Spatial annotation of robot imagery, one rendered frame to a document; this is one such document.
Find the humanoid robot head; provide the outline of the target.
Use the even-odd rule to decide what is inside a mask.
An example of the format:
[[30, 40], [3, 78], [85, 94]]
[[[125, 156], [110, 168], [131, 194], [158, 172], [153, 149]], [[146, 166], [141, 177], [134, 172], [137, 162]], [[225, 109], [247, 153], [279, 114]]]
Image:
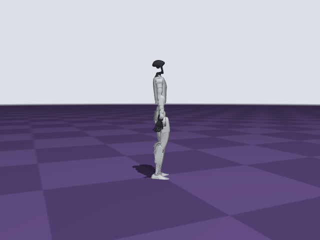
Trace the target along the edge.
[[162, 60], [156, 60], [153, 62], [153, 64], [152, 64], [153, 67], [156, 67], [157, 69], [161, 68], [161, 72], [157, 72], [155, 77], [158, 77], [158, 75], [161, 75], [164, 73], [164, 71], [163, 71], [164, 64], [165, 64], [165, 62]]

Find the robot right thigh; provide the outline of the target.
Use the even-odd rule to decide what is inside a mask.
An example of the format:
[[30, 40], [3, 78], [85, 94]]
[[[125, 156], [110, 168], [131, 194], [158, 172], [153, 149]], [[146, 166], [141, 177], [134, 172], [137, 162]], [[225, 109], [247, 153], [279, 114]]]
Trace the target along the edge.
[[[157, 120], [158, 121], [158, 120]], [[169, 123], [169, 119], [168, 117], [164, 116], [163, 117], [163, 129], [161, 127], [160, 130], [160, 139], [161, 139], [161, 143], [157, 144], [156, 146], [160, 145], [162, 146], [162, 151], [164, 151], [164, 149], [166, 148], [168, 141], [169, 141], [169, 137], [170, 137], [170, 123]], [[155, 146], [155, 149], [156, 149]]]

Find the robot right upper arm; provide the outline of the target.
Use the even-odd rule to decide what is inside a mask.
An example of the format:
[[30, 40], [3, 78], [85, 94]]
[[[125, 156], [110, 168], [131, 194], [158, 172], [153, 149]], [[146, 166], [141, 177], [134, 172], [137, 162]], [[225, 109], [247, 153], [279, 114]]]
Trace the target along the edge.
[[163, 93], [163, 79], [162, 78], [155, 79], [155, 84], [156, 84], [157, 100], [159, 101], [159, 97], [162, 96], [162, 93]]

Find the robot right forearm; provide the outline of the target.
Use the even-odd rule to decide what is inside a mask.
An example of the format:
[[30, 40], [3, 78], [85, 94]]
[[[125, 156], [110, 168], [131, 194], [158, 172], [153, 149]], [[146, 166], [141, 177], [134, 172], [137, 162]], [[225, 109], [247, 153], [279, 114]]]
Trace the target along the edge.
[[163, 119], [164, 118], [164, 101], [165, 101], [165, 97], [164, 96], [160, 96], [159, 100], [158, 100], [158, 114], [160, 114], [159, 119]]

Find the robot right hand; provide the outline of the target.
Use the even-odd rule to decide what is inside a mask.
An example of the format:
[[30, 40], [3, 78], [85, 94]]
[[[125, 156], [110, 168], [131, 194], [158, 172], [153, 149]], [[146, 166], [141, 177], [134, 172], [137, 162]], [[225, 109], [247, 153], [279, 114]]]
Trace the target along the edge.
[[[153, 131], [156, 131], [156, 132], [160, 132], [161, 131], [161, 129], [163, 129], [163, 119], [160, 119], [160, 114], [158, 115], [158, 117], [157, 117], [157, 119], [158, 119], [158, 121], [156, 122], [156, 124], [155, 124], [155, 127], [154, 127], [154, 129], [153, 129]], [[161, 128], [162, 127], [162, 128]], [[156, 130], [155, 130], [156, 129]]]

